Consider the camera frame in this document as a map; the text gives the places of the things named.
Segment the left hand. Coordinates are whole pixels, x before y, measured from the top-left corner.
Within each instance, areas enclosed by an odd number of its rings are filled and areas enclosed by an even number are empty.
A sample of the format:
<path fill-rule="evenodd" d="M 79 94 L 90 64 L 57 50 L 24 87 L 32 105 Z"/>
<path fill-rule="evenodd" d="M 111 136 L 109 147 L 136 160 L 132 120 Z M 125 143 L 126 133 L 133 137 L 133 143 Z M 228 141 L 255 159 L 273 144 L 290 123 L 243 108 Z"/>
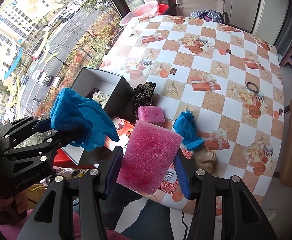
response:
<path fill-rule="evenodd" d="M 21 191 L 14 197 L 4 199 L 0 196 L 0 225 L 15 224 L 22 220 L 20 215 L 27 210 L 27 191 Z"/>

